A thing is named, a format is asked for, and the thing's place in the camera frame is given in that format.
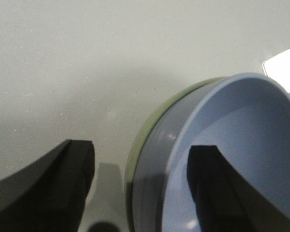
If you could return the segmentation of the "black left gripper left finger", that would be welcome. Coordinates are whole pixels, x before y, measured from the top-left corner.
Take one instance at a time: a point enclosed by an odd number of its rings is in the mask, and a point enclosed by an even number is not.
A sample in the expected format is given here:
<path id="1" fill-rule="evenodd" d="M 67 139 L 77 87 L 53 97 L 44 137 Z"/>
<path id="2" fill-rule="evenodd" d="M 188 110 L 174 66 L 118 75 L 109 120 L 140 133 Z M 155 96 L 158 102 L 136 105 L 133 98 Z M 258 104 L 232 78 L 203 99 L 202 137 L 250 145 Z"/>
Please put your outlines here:
<path id="1" fill-rule="evenodd" d="M 0 232 L 76 232 L 95 172 L 94 145 L 65 140 L 0 180 Z"/>

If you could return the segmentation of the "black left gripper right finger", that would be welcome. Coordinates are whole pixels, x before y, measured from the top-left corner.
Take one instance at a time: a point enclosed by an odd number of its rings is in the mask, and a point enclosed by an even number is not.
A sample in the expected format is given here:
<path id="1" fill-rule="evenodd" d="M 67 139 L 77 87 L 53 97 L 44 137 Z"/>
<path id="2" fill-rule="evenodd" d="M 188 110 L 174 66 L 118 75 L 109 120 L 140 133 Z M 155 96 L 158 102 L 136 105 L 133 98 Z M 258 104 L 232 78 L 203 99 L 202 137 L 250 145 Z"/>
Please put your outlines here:
<path id="1" fill-rule="evenodd" d="M 290 232 L 290 219 L 214 145 L 190 147 L 188 185 L 202 232 Z"/>

